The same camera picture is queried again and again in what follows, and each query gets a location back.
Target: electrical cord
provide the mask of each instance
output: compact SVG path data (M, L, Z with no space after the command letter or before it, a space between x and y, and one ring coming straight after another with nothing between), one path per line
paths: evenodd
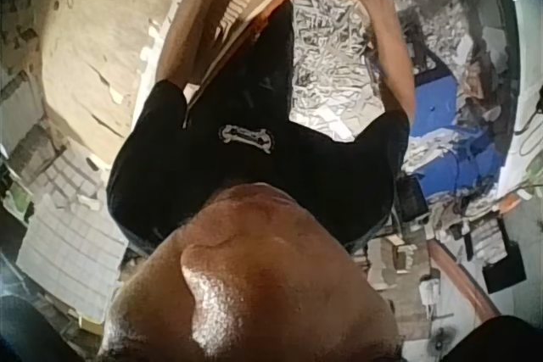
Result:
M543 114L543 86L541 87L540 89L540 100L538 101L538 103L535 105L535 111L534 113L532 113L532 115L529 117L528 121L526 122L526 124L523 126L523 128L520 130L520 131L514 131L513 132L513 135L515 136L521 136L523 135L524 133L526 133L526 131L528 131L529 129L529 126L532 124L532 122L534 121L534 118L535 116L537 116L538 114Z

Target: shirt logo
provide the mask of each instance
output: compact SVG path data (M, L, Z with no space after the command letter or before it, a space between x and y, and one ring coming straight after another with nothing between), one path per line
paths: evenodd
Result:
M239 142L259 148L267 154L272 153L273 136L266 129L250 131L243 127L226 125L219 130L219 138L225 143Z

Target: tiled wall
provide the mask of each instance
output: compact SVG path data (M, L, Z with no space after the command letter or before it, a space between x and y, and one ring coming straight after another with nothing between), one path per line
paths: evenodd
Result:
M103 321L128 242L109 216L100 172L69 148L31 190L36 213L19 267L81 314Z

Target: blue object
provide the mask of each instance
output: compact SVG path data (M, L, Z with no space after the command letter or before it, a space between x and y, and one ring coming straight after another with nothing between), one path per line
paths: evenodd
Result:
M456 116L456 80L452 75L418 86L417 112L411 136L420 137L453 124Z
M461 188L476 187L483 179L496 180L505 158L489 141L490 137L485 133L479 139L471 139L467 146L450 150L418 169L415 174L424 197L429 198L438 192L454 194Z

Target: floor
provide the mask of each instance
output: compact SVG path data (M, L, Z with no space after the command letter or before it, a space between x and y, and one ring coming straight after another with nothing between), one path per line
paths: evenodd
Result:
M522 202L505 216L509 238L521 248L527 280L492 295L503 314L543 329L543 200Z
M522 201L504 219L509 238L520 246L527 280L491 294L490 299L503 315L515 315L532 326L543 328L543 199ZM472 262L462 264L474 280L485 287L481 268ZM450 332L448 349L480 324L471 305L444 273L441 274L441 299L436 315L444 318L433 322L431 337L440 328ZM410 361L435 361L439 355L432 352L429 344L429 340L406 342L403 355Z

